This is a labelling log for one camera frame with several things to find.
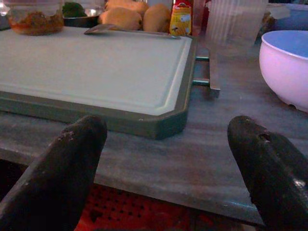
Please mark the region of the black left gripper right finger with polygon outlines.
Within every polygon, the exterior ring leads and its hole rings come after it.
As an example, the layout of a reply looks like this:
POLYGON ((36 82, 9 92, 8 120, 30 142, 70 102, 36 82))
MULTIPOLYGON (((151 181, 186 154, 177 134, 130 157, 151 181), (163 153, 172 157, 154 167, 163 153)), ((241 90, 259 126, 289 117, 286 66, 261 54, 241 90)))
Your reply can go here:
POLYGON ((308 158, 286 137, 244 115, 227 129, 228 143, 251 202, 270 231, 308 231, 308 158))

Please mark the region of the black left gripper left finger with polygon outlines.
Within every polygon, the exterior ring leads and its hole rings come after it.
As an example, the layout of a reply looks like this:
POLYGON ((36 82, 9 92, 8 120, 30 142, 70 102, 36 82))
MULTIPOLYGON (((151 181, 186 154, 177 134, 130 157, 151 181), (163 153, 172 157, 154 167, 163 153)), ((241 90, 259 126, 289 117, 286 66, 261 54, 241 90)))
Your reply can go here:
POLYGON ((93 115, 63 129, 0 201, 0 231, 74 231, 106 138, 93 115))

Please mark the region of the red perforated plastic stool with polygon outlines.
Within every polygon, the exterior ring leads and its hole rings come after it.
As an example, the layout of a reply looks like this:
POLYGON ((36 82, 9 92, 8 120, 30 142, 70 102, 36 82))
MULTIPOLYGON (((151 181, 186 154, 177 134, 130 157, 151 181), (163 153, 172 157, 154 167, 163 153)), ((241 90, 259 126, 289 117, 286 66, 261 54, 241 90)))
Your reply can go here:
POLYGON ((244 227, 182 205, 93 184, 74 231, 244 231, 244 227))

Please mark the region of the white plastic bowl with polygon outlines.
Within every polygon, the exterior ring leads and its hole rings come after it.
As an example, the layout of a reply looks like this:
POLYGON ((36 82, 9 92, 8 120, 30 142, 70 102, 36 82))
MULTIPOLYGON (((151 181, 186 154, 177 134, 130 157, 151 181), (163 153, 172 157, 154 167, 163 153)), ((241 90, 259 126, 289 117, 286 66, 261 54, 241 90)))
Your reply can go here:
POLYGON ((278 98, 308 113, 308 31, 278 30, 261 37, 261 74, 278 98))

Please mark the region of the white tray with grey rim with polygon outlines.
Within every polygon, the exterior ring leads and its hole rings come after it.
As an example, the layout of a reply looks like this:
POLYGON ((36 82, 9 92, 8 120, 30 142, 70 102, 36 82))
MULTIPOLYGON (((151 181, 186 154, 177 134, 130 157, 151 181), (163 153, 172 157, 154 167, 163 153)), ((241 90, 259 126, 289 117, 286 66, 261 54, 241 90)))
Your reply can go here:
POLYGON ((71 123, 99 116, 111 131, 161 140, 183 131, 197 39, 84 28, 25 36, 0 31, 0 111, 71 123))

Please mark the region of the clear plastic cup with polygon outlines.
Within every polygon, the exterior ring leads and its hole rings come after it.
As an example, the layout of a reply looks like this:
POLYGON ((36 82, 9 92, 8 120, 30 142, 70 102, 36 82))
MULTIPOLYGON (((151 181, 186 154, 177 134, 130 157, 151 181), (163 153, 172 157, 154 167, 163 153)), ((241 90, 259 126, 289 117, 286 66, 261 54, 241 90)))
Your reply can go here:
POLYGON ((261 28, 268 0, 210 0, 205 45, 210 56, 250 49, 261 28))

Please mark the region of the glass jar with pickle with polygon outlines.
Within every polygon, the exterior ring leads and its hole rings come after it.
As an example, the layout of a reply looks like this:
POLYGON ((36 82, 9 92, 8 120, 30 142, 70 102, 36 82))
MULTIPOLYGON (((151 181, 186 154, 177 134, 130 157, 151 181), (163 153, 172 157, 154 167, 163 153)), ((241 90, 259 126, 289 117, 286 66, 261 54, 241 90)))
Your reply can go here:
POLYGON ((3 0, 11 29, 22 35, 40 36, 61 32, 63 0, 3 0))

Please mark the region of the steel bowl with greens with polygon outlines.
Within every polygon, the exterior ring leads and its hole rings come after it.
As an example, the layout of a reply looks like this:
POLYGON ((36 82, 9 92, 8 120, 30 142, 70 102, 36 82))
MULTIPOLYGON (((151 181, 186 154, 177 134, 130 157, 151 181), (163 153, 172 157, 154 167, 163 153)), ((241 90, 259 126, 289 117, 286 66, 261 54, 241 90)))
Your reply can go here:
POLYGON ((82 28, 96 26, 103 10, 104 0, 64 0, 64 25, 82 28))

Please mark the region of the yellow mango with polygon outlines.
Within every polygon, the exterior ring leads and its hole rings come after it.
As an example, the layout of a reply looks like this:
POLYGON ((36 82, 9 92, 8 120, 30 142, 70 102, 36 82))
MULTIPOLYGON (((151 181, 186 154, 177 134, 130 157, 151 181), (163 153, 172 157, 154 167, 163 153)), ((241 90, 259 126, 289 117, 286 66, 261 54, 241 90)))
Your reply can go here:
POLYGON ((136 11, 116 7, 100 14, 98 23, 112 24, 127 30, 140 30, 142 28, 142 17, 136 11))
POLYGON ((163 3, 151 6, 143 17, 143 30, 147 32, 169 32, 170 9, 163 3))
POLYGON ((149 9, 149 5, 143 1, 108 0, 107 3, 105 4, 106 10, 118 7, 138 12, 140 15, 144 15, 144 13, 149 9))

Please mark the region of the yellow red packet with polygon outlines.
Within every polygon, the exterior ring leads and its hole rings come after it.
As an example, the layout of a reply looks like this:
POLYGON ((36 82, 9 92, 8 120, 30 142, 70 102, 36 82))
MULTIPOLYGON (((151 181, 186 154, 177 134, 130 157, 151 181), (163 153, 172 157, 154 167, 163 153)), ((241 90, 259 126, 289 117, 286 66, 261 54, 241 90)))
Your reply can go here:
POLYGON ((173 0, 169 32, 174 36, 192 34, 193 3, 191 0, 173 0))

